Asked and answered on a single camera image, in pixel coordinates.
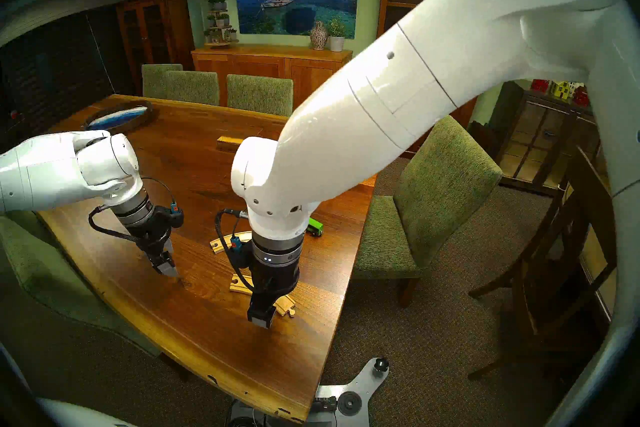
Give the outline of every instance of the wooden sideboard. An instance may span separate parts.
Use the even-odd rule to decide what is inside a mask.
[[[220,106],[227,105],[227,74],[241,74],[292,79],[293,108],[296,109],[351,59],[352,52],[239,44],[228,48],[197,48],[191,55],[196,70],[217,73]]]

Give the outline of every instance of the wooden table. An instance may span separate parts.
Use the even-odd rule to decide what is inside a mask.
[[[89,115],[136,100],[110,96],[57,124],[52,132],[75,131]],[[270,415],[302,423],[309,412],[331,346],[373,195],[359,184],[322,202],[313,214],[321,237],[307,236],[300,281],[293,291],[296,316],[276,315],[271,329],[247,321],[249,296],[229,291],[233,269],[214,255],[216,212],[243,209],[231,189],[233,154],[216,150],[221,135],[277,139],[285,117],[215,106],[147,99],[157,115],[128,133],[140,170],[165,182],[184,209],[184,225],[172,233],[181,282],[157,274],[135,244],[89,227],[99,199],[40,212],[63,249],[95,291],[168,356],[225,392]],[[145,181],[151,199],[168,206],[167,192]],[[223,218],[223,232],[234,219]],[[111,211],[102,226],[125,232]],[[249,230],[241,220],[238,231]]]

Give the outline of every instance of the wooden chair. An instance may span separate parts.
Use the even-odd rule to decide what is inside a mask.
[[[227,105],[231,108],[288,117],[293,112],[293,81],[275,77],[226,77]]]
[[[167,99],[165,87],[165,72],[169,70],[182,70],[180,63],[152,63],[144,64],[142,71],[142,95],[145,98]]]
[[[215,106],[220,104],[220,87],[216,72],[168,70],[162,76],[168,100]]]
[[[488,198],[501,169],[456,120],[447,116],[405,167],[393,196],[374,196],[354,278],[400,279],[406,307],[447,238]]]
[[[519,349],[500,356],[495,362],[469,374],[481,378],[488,372],[513,362],[570,363],[584,354],[581,346],[560,339],[558,330],[593,297],[616,267],[616,230],[613,202],[593,165],[578,148],[569,162],[566,177],[573,193],[562,203],[563,191],[553,199],[538,231],[511,267],[495,280],[469,292],[478,298],[498,287],[511,287],[516,321],[524,343]],[[580,263],[580,253],[589,230],[598,238],[607,266],[568,307],[558,311],[555,298],[561,286]],[[559,260],[547,255],[561,236],[564,250]]]

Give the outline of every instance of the door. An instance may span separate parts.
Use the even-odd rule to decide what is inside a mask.
[[[171,63],[173,49],[169,26],[165,25],[165,4],[141,4],[138,7],[138,17],[143,19],[143,36],[145,42],[147,63]]]
[[[233,72],[232,56],[229,55],[203,55],[198,54],[193,56],[193,62],[195,70],[202,72],[216,72],[217,84],[220,91],[220,106],[227,105],[227,74],[235,74]]]
[[[285,77],[293,80],[293,109],[334,74],[335,62],[285,58]]]
[[[138,18],[137,9],[119,8],[118,21],[120,22],[120,32],[122,33],[122,42],[125,52],[127,53],[129,69],[131,76],[133,76],[133,82],[136,85],[136,94],[142,96],[142,73],[140,66],[148,62],[143,26]]]
[[[284,58],[274,56],[232,55],[233,73],[241,76],[284,78]]]

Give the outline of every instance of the carpet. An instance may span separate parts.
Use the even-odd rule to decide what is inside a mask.
[[[376,194],[392,194],[406,163],[398,159],[379,174]],[[564,390],[537,367],[518,364],[467,380],[517,333],[508,289],[479,301],[466,292],[509,265],[549,201],[495,188],[441,249],[408,308],[396,303],[395,281],[353,281],[321,383],[347,383],[370,358],[385,355],[391,372],[369,403],[374,427],[542,425]],[[23,295],[6,269],[0,267],[0,340],[39,396],[139,427],[223,424],[229,396],[196,377],[180,381],[110,333],[52,314]]]

